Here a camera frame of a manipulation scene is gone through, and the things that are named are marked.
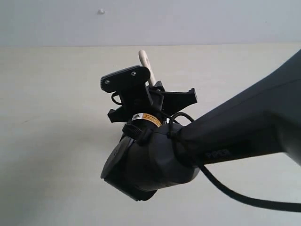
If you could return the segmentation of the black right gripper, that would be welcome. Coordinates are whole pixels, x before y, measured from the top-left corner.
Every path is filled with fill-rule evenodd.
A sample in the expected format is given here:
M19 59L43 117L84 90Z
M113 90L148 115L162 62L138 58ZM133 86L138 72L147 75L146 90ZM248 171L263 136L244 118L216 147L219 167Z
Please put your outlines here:
M194 88L188 92L168 92L161 82L157 82L153 88L141 84L115 91L112 94L114 96L119 96L121 103L119 108L109 110L111 122L128 122L136 113L148 113L163 120L197 103Z

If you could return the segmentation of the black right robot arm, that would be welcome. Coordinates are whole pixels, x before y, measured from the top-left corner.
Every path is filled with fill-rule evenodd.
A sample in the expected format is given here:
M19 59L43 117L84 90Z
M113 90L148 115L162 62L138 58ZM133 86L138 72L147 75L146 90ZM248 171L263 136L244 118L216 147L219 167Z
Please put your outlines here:
M196 103L195 90L166 92L148 87L146 67L133 66L101 78L101 89L120 96L111 122L123 122L123 136L101 178L136 201L157 190L192 181L202 171L223 193L267 209L300 211L297 203L270 202L240 195L221 184L207 164L273 153L301 161L301 54L272 74L187 126L175 121Z

